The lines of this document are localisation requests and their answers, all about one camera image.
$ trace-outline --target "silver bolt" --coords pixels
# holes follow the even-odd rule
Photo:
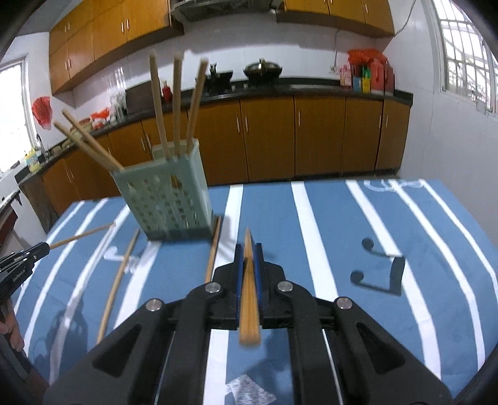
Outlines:
[[[214,294],[215,292],[220,292],[221,285],[213,281],[211,283],[207,283],[205,288],[207,292]]]
[[[158,309],[161,309],[162,302],[161,302],[161,300],[158,300],[157,298],[152,298],[151,300],[147,301],[147,303],[145,304],[145,307],[150,312],[154,312],[154,311],[157,311]]]
[[[285,280],[285,281],[280,281],[277,284],[277,288],[282,292],[289,292],[289,291],[292,291],[294,286],[292,285],[292,283],[290,281]]]
[[[350,309],[353,302],[348,297],[341,297],[337,300],[337,306],[341,309]]]

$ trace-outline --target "black countertop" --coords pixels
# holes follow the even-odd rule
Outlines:
[[[342,96],[354,97],[367,100],[393,100],[398,103],[413,105],[413,94],[402,90],[395,90],[393,96],[380,95],[380,94],[364,94],[361,92],[348,90],[340,86],[339,80],[332,79],[319,79],[319,78],[280,78],[271,85],[262,85],[252,87],[247,80],[233,81],[231,85],[234,86],[233,90],[227,90],[224,93],[210,94],[204,93],[201,97],[201,105],[210,103],[241,100],[248,98],[263,98],[263,97],[281,97],[281,96]],[[182,109],[188,109],[190,106],[190,99],[192,90],[182,91],[181,105]],[[163,113],[171,112],[171,103],[163,103]],[[111,131],[133,124],[135,122],[154,117],[154,109],[147,108],[133,114],[125,116],[119,122],[109,123],[106,126],[92,131],[94,137],[107,134]],[[76,146],[71,145],[64,149],[59,155],[50,158],[47,162],[43,163],[40,170],[35,174],[28,174],[21,181],[18,182],[19,186],[29,181],[30,178],[37,174],[43,173],[59,158],[64,157],[74,150]]]

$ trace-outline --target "musical note print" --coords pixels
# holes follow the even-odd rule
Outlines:
[[[397,295],[398,297],[401,296],[401,280],[403,278],[403,272],[404,272],[404,265],[405,265],[405,258],[404,256],[396,256],[396,255],[389,255],[385,254],[382,252],[378,252],[374,250],[374,241],[371,240],[369,237],[366,237],[362,240],[362,246],[363,249],[365,249],[368,253],[379,256],[379,257],[385,257],[388,259],[393,259],[391,263],[391,272],[389,274],[389,288],[382,288],[373,284],[368,284],[364,283],[363,279],[365,277],[365,274],[360,271],[360,270],[355,270],[351,273],[350,275],[350,280],[354,285],[357,285],[359,287],[367,288],[369,290],[373,291],[378,291],[382,292],[385,294],[392,294],[392,295]]]

